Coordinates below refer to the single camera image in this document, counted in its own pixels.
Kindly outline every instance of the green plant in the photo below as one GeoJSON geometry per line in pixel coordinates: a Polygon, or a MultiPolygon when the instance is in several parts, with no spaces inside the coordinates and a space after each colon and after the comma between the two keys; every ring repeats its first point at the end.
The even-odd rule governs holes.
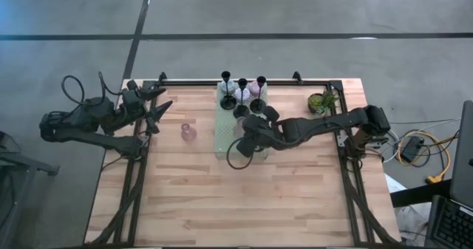
{"type": "Polygon", "coordinates": [[[310,108],[317,111],[335,107],[337,100],[338,98],[332,92],[324,91],[321,95],[312,94],[307,102],[310,108]]]}

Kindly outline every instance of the keyboard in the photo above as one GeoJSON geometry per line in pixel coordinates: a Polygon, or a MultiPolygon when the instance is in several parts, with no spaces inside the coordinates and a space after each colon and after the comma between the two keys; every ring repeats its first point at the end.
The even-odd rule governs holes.
{"type": "Polygon", "coordinates": [[[446,200],[440,209],[433,239],[448,248],[473,249],[473,216],[446,200]]]}

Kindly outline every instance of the wood grain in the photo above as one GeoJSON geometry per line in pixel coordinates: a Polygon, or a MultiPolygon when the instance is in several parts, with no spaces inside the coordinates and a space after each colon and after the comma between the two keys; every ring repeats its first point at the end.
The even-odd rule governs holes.
{"type": "MultiPolygon", "coordinates": [[[[348,109],[367,105],[360,79],[343,83],[348,109]]],[[[352,245],[334,136],[325,134],[297,149],[272,151],[267,160],[235,171],[214,153],[216,90],[170,86],[159,97],[158,103],[174,103],[160,121],[160,133],[150,141],[135,245],[352,245]],[[195,141],[183,141],[183,123],[197,130],[195,141]]],[[[272,86],[268,103],[281,119],[310,117],[306,99],[322,91],[316,86],[272,86]]],[[[118,134],[131,133],[132,127],[126,127],[118,134]]],[[[105,163],[116,157],[107,152],[105,163]]],[[[86,241],[94,239],[116,212],[125,170],[123,160],[102,173],[86,241]]],[[[370,209],[400,239],[380,160],[364,159],[362,174],[370,209]]],[[[359,211],[357,218],[363,233],[359,211]]]]}

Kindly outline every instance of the concrete floor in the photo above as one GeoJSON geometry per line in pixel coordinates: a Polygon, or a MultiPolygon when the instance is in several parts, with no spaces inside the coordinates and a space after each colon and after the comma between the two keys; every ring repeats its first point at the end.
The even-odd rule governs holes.
{"type": "MultiPolygon", "coordinates": [[[[0,35],[133,34],[143,0],[0,0],[0,35]]],[[[435,33],[473,32],[472,0],[151,0],[143,33],[435,33]]],[[[41,116],[74,107],[61,92],[78,76],[99,95],[97,71],[117,90],[131,41],[0,41],[0,129],[23,152],[61,165],[40,174],[17,234],[20,245],[79,245],[84,237],[103,150],[46,143],[41,116]]],[[[312,41],[141,41],[132,78],[362,78],[369,103],[392,122],[460,117],[472,99],[473,39],[312,41]]],[[[398,134],[428,125],[392,125],[398,134]]],[[[435,127],[439,138],[458,123],[435,127]]],[[[391,150],[386,147],[386,157],[391,150]]],[[[455,143],[450,153],[455,155],[455,143]]],[[[385,164],[388,175],[415,187],[440,171],[385,164]]]]}

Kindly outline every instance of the yellow cable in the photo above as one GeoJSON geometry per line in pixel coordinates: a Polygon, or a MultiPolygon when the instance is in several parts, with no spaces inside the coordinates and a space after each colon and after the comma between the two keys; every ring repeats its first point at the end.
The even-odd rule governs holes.
{"type": "Polygon", "coordinates": [[[449,138],[446,138],[445,140],[442,140],[442,141],[438,141],[437,138],[435,138],[433,135],[431,135],[430,133],[428,132],[422,132],[422,131],[413,131],[413,132],[410,132],[408,134],[406,134],[400,141],[399,141],[399,144],[398,144],[398,161],[404,165],[404,166],[410,166],[412,164],[414,164],[415,162],[417,162],[420,158],[421,155],[423,155],[423,153],[425,151],[428,151],[431,147],[433,146],[436,146],[436,145],[439,145],[440,146],[440,150],[441,151],[444,151],[445,152],[445,155],[446,155],[446,160],[447,160],[447,164],[446,164],[446,167],[444,170],[442,170],[441,173],[439,173],[439,175],[436,175],[434,177],[428,177],[428,180],[430,180],[432,183],[436,183],[439,180],[439,178],[441,179],[441,177],[446,173],[446,171],[449,169],[450,167],[450,153],[448,151],[448,149],[446,149],[444,146],[443,146],[443,143],[445,142],[448,142],[450,141],[451,139],[455,139],[456,137],[449,137],[449,138]],[[402,142],[404,141],[404,139],[412,134],[422,134],[422,135],[425,135],[427,137],[430,137],[432,138],[432,140],[434,141],[434,145],[430,145],[430,146],[427,146],[417,157],[414,158],[414,160],[412,160],[411,163],[405,163],[402,158],[401,158],[401,146],[402,146],[402,142]]]}

